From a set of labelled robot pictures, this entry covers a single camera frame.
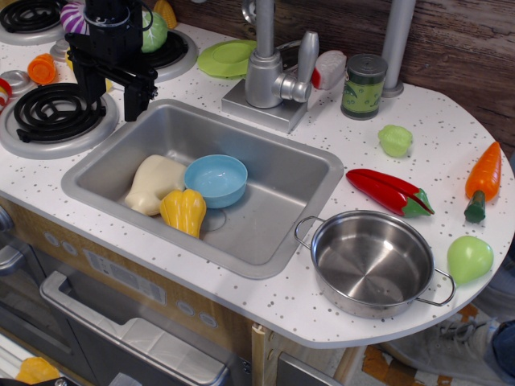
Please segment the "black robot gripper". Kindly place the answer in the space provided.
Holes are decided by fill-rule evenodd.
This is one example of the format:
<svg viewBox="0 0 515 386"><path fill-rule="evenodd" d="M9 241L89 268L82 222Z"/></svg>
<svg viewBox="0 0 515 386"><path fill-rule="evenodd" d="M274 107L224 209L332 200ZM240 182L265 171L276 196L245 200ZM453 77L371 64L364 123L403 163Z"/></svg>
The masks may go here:
<svg viewBox="0 0 515 386"><path fill-rule="evenodd" d="M89 34L67 33L73 72L88 105L106 92L105 78L122 85L125 121L136 121L157 93L157 72L142 57L142 1L87 1Z"/></svg>

